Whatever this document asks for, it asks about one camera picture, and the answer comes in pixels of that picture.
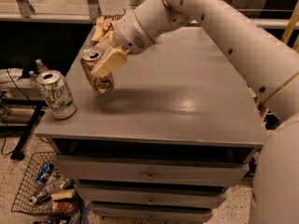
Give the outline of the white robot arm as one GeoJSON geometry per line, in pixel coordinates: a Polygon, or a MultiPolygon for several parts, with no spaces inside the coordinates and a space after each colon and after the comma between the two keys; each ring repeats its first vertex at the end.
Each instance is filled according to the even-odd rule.
{"type": "Polygon", "coordinates": [[[104,77],[166,32],[197,21],[280,124],[263,146],[249,224],[299,224],[299,53],[223,0],[130,0],[132,11],[99,45],[104,77]]]}

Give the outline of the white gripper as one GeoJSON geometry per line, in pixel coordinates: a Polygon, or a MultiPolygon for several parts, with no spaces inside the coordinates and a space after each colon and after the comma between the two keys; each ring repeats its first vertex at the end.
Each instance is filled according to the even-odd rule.
{"type": "Polygon", "coordinates": [[[153,43],[153,20],[142,9],[130,10],[117,21],[114,34],[106,33],[93,47],[93,53],[100,55],[91,74],[105,77],[127,62],[128,53],[139,54],[153,43]],[[114,47],[114,39],[120,47],[114,47]]]}

